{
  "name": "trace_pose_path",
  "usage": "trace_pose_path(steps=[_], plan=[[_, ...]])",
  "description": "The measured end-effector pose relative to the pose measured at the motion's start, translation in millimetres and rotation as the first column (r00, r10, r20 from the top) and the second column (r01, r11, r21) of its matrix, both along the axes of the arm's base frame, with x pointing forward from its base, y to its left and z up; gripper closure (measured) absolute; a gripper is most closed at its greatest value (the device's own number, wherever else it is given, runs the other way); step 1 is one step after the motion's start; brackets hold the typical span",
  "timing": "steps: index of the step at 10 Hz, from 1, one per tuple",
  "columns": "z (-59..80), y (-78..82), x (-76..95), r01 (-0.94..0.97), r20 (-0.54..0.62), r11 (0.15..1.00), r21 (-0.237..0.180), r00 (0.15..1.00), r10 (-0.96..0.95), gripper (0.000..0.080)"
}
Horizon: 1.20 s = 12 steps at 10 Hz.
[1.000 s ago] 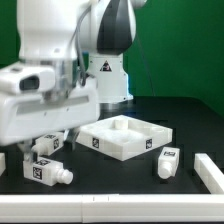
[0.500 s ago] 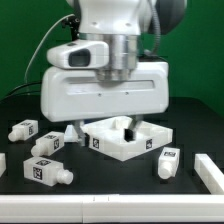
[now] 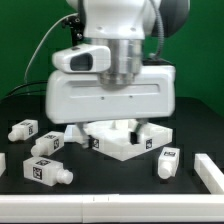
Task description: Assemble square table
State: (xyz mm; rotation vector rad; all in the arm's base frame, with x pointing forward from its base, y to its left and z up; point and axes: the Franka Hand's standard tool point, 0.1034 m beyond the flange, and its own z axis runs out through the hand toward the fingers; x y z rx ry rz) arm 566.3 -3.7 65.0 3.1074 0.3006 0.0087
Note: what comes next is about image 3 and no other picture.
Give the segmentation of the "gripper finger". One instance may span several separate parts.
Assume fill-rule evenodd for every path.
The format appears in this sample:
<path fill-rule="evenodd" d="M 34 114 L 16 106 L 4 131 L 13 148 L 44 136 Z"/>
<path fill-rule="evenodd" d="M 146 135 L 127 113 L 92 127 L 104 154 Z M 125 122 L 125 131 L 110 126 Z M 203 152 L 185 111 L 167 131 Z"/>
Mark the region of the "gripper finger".
<path fill-rule="evenodd" d="M 137 124 L 134 130 L 130 133 L 130 143 L 132 145 L 138 144 L 139 133 L 142 127 L 148 122 L 147 119 L 137 119 Z"/>
<path fill-rule="evenodd" d="M 84 149 L 87 149 L 90 147 L 90 137 L 87 135 L 87 133 L 84 130 L 84 124 L 83 122 L 77 122 L 77 128 L 82 136 L 83 142 L 82 142 L 82 147 Z"/>

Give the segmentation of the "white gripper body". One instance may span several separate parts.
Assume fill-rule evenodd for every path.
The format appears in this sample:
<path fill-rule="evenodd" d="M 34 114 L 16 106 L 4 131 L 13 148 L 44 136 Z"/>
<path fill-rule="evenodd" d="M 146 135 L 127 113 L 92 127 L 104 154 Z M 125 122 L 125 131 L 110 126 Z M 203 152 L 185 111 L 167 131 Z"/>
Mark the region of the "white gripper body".
<path fill-rule="evenodd" d="M 130 85 L 103 85 L 96 74 L 55 71 L 46 92 L 46 115 L 56 124 L 157 118 L 175 108 L 175 68 L 144 66 Z"/>

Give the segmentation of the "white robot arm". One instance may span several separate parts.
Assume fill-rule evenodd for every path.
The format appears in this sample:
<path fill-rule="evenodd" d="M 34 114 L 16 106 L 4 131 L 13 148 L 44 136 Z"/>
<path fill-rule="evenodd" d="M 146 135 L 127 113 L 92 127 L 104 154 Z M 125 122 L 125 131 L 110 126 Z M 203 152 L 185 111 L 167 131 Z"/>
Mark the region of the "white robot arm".
<path fill-rule="evenodd" d="M 175 108 L 175 67 L 160 58 L 164 39 L 186 22 L 190 0 L 66 0 L 85 44 L 56 52 L 46 114 L 56 124 L 135 119 L 135 143 L 150 118 Z"/>

